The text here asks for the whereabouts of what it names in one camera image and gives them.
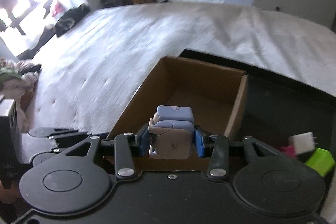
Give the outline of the blue grey toy figure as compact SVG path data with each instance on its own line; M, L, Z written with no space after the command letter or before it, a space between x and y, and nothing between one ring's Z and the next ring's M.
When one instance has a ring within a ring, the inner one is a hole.
M159 105L149 120L151 136L149 157L162 160L185 160L193 144L195 125L190 107Z

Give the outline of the pink dress doll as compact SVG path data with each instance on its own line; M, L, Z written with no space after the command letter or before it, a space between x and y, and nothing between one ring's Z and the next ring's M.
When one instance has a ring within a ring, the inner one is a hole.
M279 151L282 152L283 154L287 155L288 157L291 157L293 159L297 159L295 148L292 145L288 145L286 147L280 147Z

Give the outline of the white charger plug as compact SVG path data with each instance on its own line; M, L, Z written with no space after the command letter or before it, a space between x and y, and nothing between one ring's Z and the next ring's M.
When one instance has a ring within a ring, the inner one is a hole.
M288 138L295 155L302 155L315 150L315 137L312 132L292 135Z

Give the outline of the green toy box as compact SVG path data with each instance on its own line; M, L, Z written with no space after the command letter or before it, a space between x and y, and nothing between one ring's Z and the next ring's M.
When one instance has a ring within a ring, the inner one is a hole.
M316 148L305 164L325 177L334 168L335 160L330 151Z

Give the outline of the brown cardboard box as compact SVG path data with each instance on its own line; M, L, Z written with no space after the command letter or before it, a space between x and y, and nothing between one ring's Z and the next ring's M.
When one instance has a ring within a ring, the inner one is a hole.
M116 137L115 169L141 171L191 171L208 169L195 147L184 160L133 158L124 133L137 133L159 105L190 107L194 120L211 134L235 138L244 114L248 76L244 71L192 59L164 57L131 98L110 132Z

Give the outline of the white bed blanket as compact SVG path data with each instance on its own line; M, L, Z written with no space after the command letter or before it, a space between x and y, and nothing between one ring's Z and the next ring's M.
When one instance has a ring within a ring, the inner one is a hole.
M30 127L108 132L160 58L185 49L241 61L335 94L335 33L282 12L162 3L87 15L33 58Z

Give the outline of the black tray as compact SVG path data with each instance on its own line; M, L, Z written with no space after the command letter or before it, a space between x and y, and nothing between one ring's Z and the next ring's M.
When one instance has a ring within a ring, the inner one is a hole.
M41 153L65 148L87 133L110 134L143 81L164 57L152 54L69 55L42 62L27 115L31 127L69 128L67 138L18 134L15 156L25 165ZM275 148L292 135L312 132L321 148L335 151L335 98L273 72L237 61L185 50L180 57L244 71L247 96L240 128L233 140L253 136Z

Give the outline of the black bag on bed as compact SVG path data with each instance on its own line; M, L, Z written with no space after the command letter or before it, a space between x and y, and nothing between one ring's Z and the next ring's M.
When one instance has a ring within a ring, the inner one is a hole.
M59 38L60 36L64 35L66 32L76 26L76 24L78 24L90 12L91 9L85 3L66 11L54 26L56 37Z

